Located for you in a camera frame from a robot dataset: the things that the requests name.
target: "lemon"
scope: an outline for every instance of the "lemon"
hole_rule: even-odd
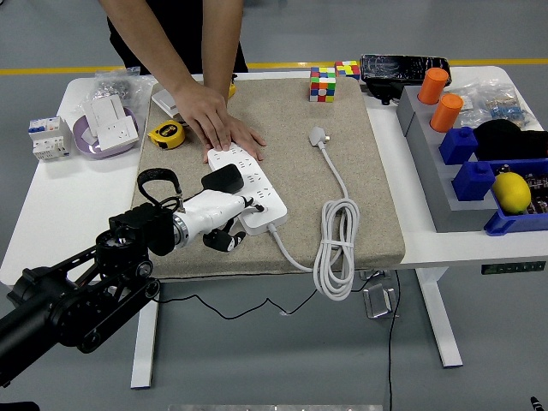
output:
[[[531,190],[519,174],[512,172],[499,174],[492,189],[500,208],[509,214],[518,214],[531,203]]]

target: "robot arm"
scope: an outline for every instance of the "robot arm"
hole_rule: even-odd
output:
[[[200,234],[207,246],[229,251],[245,235],[229,235],[234,218],[250,206],[261,211],[253,199],[213,190],[194,196],[183,210],[175,174],[165,169],[147,173],[144,179],[141,173],[138,185],[152,204],[111,217],[110,229],[97,237],[95,246],[52,267],[23,271],[8,294],[15,310],[0,319],[1,386],[57,343],[91,353],[130,320],[160,288],[152,277],[149,251],[164,256]],[[176,209],[142,188],[157,179],[173,181],[177,196],[167,200],[175,199]],[[217,228],[223,224],[227,227]],[[68,279],[69,271],[90,260],[92,266],[80,278]]]

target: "felt mat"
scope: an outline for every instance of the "felt mat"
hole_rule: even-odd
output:
[[[309,79],[239,80],[236,87],[228,110],[267,141],[265,160],[259,165],[288,208],[288,221],[278,233],[289,254],[313,267],[321,240],[322,205],[343,196],[321,151],[308,140],[311,129],[319,126],[331,137],[327,152],[360,208],[356,269],[390,268],[401,262],[402,232],[358,82],[338,77],[334,103],[309,102]],[[160,90],[157,84],[152,93]],[[166,120],[169,117],[151,102],[146,133]],[[140,172],[155,167],[175,171],[187,198],[202,189],[200,180],[211,169],[202,164],[198,137],[190,128],[185,131],[184,143],[173,150],[161,150],[145,138]],[[159,200],[174,193],[168,182],[148,182],[146,190]],[[135,187],[133,206],[145,201]],[[242,226],[237,222],[231,233],[239,230]],[[158,278],[300,272],[285,259],[270,233],[247,235],[230,253],[214,251],[196,238],[164,257],[151,254],[151,259]]]

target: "yellow floor line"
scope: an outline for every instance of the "yellow floor line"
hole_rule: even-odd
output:
[[[493,58],[474,60],[449,60],[451,66],[506,66],[548,64],[548,58]],[[309,69],[311,67],[330,67],[334,62],[293,62],[293,63],[248,63],[252,70],[266,69]],[[91,66],[91,67],[46,67],[46,68],[0,68],[0,75],[29,74],[78,74],[95,73],[123,69],[122,66]]]

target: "plastic bag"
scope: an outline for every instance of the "plastic bag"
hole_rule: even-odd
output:
[[[514,85],[498,79],[479,81],[451,90],[464,100],[459,119],[461,126],[476,128],[489,120],[506,119],[524,128],[534,118],[522,109]]]
[[[93,88],[74,109],[74,117],[84,115],[85,102],[97,98],[119,95],[122,106],[131,110],[138,124],[144,124],[152,86],[156,80],[151,75],[140,75],[140,68],[122,68],[95,73]]]

